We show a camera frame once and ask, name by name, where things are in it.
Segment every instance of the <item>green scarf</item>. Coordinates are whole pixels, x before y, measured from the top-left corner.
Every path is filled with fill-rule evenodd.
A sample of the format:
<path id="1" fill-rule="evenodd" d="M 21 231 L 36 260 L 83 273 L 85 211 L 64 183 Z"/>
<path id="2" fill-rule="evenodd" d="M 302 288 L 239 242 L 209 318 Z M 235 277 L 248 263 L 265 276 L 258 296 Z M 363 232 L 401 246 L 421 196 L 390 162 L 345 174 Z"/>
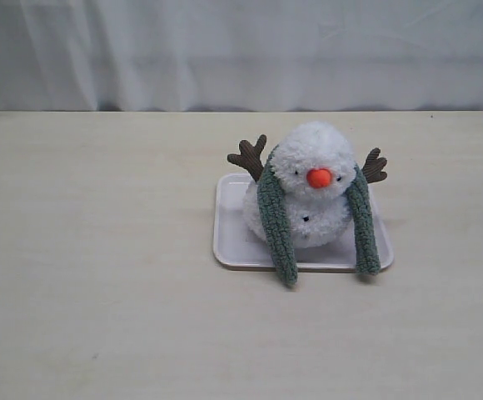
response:
<path id="1" fill-rule="evenodd" d="M 297 282 L 297 262 L 286 215 L 284 191 L 271 169 L 272 156 L 273 152 L 258 181 L 258 206 L 276 273 L 287 287 L 292 288 Z M 346 190 L 346 196 L 354 222 L 356 272 L 376 275 L 381 264 L 376 249 L 367 180 L 357 165 L 355 170 L 356 178 Z"/>

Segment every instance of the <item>white fabric backdrop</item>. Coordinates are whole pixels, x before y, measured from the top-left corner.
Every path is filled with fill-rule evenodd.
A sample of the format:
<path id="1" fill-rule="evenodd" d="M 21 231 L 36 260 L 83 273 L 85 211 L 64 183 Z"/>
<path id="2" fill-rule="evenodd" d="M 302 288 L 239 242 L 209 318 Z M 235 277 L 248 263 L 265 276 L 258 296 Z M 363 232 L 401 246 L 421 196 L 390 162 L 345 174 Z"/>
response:
<path id="1" fill-rule="evenodd" d="M 0 110 L 483 109 L 483 0 L 0 0 Z"/>

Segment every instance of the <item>snowman plush toy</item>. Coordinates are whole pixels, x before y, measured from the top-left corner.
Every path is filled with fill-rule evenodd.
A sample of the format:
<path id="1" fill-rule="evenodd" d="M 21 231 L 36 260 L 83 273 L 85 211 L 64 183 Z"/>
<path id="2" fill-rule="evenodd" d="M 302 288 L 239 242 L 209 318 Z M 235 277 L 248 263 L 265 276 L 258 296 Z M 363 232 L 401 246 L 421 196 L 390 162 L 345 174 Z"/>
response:
<path id="1" fill-rule="evenodd" d="M 243 199 L 247 226 L 269 247 L 278 277 L 289 288 L 297 281 L 295 249 L 323 246 L 354 223 L 356 272 L 377 275 L 368 183 L 386 179 L 387 160 L 374 148 L 362 169 L 351 144 L 331 124 L 309 122 L 294 128 L 272 149 L 266 165 L 261 135 L 253 147 L 240 142 L 240 154 L 227 160 L 252 176 Z"/>

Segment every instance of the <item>white plastic tray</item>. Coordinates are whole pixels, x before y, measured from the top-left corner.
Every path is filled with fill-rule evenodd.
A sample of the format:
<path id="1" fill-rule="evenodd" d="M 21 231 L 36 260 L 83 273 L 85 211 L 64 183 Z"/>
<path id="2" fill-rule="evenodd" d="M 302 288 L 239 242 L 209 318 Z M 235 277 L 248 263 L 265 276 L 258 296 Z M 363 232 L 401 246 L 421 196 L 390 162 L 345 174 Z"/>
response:
<path id="1" fill-rule="evenodd" d="M 267 245 L 247 227 L 242 216 L 242 200 L 250 181 L 248 173 L 231 173 L 219 180 L 213 252 L 217 260 L 229 269 L 271 271 L 273 266 Z M 381 269 L 385 270 L 393 263 L 393 250 L 371 189 L 370 197 L 376 245 Z M 356 251 L 353 225 L 334 243 L 296 250 L 296 258 L 301 272 L 354 272 Z"/>

